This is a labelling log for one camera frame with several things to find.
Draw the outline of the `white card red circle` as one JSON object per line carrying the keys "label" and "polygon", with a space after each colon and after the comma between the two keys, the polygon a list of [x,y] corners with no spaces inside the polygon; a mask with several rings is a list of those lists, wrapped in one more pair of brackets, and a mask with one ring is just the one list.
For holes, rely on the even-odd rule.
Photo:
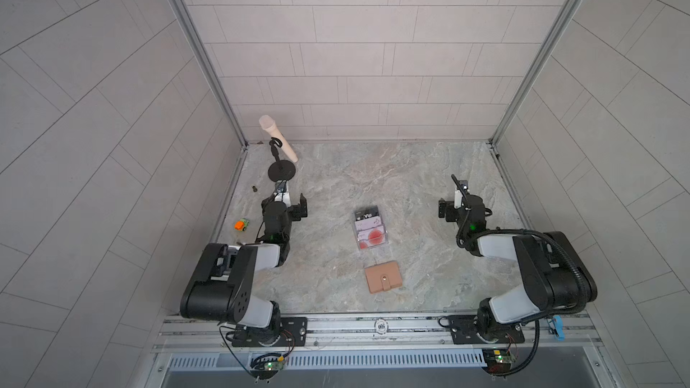
{"label": "white card red circle", "polygon": [[360,249],[368,249],[387,243],[386,230],[381,226],[377,229],[357,232],[358,246]]}

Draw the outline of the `pink leather card wallet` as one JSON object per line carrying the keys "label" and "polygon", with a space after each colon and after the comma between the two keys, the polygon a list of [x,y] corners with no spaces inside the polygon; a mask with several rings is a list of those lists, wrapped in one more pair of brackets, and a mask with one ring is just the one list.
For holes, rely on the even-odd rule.
{"label": "pink leather card wallet", "polygon": [[402,287],[403,279],[398,262],[386,262],[365,269],[368,290],[371,294]]}

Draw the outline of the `circuit board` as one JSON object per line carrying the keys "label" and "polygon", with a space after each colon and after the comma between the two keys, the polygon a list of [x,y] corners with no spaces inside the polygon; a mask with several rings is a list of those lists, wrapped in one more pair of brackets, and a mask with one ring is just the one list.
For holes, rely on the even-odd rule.
{"label": "circuit board", "polygon": [[506,348],[485,348],[482,352],[486,363],[483,370],[491,375],[507,373],[516,361]]}
{"label": "circuit board", "polygon": [[287,356],[280,353],[267,353],[256,357],[251,362],[251,369],[258,372],[278,372],[287,362]]}

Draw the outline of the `clear acrylic card holder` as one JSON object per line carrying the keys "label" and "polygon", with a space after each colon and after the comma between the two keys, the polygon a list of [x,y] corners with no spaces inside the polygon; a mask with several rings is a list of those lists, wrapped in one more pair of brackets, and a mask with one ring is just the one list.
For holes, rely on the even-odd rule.
{"label": "clear acrylic card holder", "polygon": [[358,208],[354,213],[353,225],[357,244],[361,250],[388,242],[386,225],[378,206]]}

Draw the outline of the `blue clip on rail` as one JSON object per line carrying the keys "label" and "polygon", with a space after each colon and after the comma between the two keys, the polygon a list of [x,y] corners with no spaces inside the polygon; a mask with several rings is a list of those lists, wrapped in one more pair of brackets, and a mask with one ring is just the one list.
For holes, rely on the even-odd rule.
{"label": "blue clip on rail", "polygon": [[553,315],[547,319],[548,330],[557,341],[565,341],[564,324],[560,315]]}

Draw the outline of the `orange green toy car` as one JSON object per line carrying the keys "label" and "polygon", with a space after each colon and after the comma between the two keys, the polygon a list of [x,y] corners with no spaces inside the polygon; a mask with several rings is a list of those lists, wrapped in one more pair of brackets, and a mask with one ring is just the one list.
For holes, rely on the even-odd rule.
{"label": "orange green toy car", "polygon": [[246,218],[241,218],[240,220],[236,221],[234,224],[234,228],[236,231],[245,231],[250,224],[250,221]]}

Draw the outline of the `white ventilation grille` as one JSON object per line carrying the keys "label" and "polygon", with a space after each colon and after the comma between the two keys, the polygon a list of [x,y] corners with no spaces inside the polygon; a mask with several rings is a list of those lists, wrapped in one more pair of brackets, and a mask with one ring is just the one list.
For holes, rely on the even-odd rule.
{"label": "white ventilation grille", "polygon": [[[172,371],[241,371],[257,353],[184,353],[171,357]],[[481,350],[302,350],[287,358],[287,370],[375,368],[485,368]]]}

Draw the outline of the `black VIP card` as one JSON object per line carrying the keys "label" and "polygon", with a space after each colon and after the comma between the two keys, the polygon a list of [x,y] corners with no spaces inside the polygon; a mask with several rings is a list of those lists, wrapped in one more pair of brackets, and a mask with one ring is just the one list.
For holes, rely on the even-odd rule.
{"label": "black VIP card", "polygon": [[364,208],[359,208],[355,211],[355,220],[361,221],[365,219],[370,219],[373,217],[379,217],[379,209],[377,206],[369,206]]}

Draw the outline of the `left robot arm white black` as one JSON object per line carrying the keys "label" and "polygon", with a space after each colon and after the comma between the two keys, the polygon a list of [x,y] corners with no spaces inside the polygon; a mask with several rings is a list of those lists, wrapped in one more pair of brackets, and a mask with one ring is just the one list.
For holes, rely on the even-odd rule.
{"label": "left robot arm white black", "polygon": [[276,197],[262,201],[264,233],[253,244],[208,244],[183,292],[186,319],[230,323],[235,346],[272,346],[283,339],[280,305],[253,296],[254,275],[282,266],[294,222],[308,216],[307,199],[289,206]]}

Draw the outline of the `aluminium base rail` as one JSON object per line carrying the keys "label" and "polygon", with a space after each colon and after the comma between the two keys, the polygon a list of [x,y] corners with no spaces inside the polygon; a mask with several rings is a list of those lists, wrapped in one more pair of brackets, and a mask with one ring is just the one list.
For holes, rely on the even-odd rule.
{"label": "aluminium base rail", "polygon": [[[440,313],[305,314],[305,327],[296,329],[294,341],[281,338],[272,347],[251,343],[234,351],[405,350],[406,348],[490,348],[477,336],[474,317],[461,328]],[[221,352],[229,341],[217,323],[180,316],[164,319],[152,352]]]}

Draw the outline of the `pink floral VIP card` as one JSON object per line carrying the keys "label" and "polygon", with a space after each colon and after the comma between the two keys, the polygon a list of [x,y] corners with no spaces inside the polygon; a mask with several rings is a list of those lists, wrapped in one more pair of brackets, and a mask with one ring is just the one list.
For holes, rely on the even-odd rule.
{"label": "pink floral VIP card", "polygon": [[373,217],[361,221],[355,221],[355,228],[357,231],[367,231],[370,229],[377,229],[383,225],[381,217]]}

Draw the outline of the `left circuit board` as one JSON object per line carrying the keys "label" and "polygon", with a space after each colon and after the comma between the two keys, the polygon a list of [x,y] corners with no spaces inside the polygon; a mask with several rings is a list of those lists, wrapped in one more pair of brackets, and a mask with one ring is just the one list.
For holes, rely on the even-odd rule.
{"label": "left circuit board", "polygon": [[267,353],[256,357],[251,362],[251,369],[258,372],[278,372],[287,362],[287,356],[280,353]]}

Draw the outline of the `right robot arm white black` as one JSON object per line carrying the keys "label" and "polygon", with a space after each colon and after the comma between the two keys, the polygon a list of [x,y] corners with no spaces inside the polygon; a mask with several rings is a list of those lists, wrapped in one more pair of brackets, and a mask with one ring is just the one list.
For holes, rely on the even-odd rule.
{"label": "right robot arm white black", "polygon": [[479,258],[516,262],[521,283],[499,296],[481,301],[476,317],[454,332],[474,332],[485,343],[524,341],[519,325],[543,318],[578,314],[596,300],[598,287],[564,233],[528,229],[489,229],[492,215],[483,199],[459,190],[456,199],[438,202],[438,216],[458,227],[456,245]]}

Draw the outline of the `beige microphone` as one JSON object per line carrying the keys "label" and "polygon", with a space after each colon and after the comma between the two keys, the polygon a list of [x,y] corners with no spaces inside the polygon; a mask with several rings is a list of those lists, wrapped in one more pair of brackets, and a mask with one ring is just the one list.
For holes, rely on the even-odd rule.
{"label": "beige microphone", "polygon": [[280,140],[280,148],[282,149],[285,156],[287,156],[287,158],[289,158],[291,162],[297,163],[298,155],[296,154],[295,150],[291,147],[290,143],[283,136],[282,132],[279,130],[274,118],[271,118],[271,116],[269,115],[262,115],[259,118],[259,123],[262,130],[265,131],[271,138],[276,138],[277,140]]}

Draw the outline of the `black microphone stand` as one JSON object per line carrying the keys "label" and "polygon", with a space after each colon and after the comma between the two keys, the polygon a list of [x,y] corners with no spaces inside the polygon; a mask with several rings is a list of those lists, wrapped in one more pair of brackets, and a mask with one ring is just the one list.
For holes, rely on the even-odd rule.
{"label": "black microphone stand", "polygon": [[268,176],[274,183],[280,181],[290,181],[296,175],[296,166],[289,159],[281,159],[279,149],[283,147],[283,143],[278,138],[272,138],[269,146],[274,162],[270,165]]}

